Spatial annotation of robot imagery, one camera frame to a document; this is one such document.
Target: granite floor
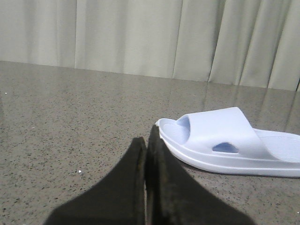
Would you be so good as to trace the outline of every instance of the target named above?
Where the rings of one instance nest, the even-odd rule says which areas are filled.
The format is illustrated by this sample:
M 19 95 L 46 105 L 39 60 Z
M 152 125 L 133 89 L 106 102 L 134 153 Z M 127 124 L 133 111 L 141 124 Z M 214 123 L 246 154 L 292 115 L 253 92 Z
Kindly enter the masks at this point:
M 231 106 L 255 128 L 300 135 L 300 92 L 0 62 L 1 224 L 42 224 L 159 118 Z M 258 225 L 300 224 L 300 179 L 182 166 Z

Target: white slide sandal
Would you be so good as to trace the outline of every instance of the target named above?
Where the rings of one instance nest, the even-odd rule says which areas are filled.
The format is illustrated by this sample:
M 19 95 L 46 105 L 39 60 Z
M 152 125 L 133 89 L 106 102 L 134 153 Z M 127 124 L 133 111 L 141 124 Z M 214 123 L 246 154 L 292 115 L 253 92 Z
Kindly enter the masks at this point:
M 300 135 L 254 129 L 237 107 L 162 118 L 156 125 L 173 155 L 199 169 L 300 177 Z

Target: curtain fold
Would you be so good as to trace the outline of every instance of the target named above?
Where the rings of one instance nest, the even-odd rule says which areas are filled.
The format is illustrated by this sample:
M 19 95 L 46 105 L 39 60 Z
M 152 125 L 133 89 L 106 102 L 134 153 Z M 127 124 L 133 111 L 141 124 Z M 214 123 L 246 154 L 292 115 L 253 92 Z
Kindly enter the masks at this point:
M 299 0 L 0 0 L 0 60 L 300 91 Z

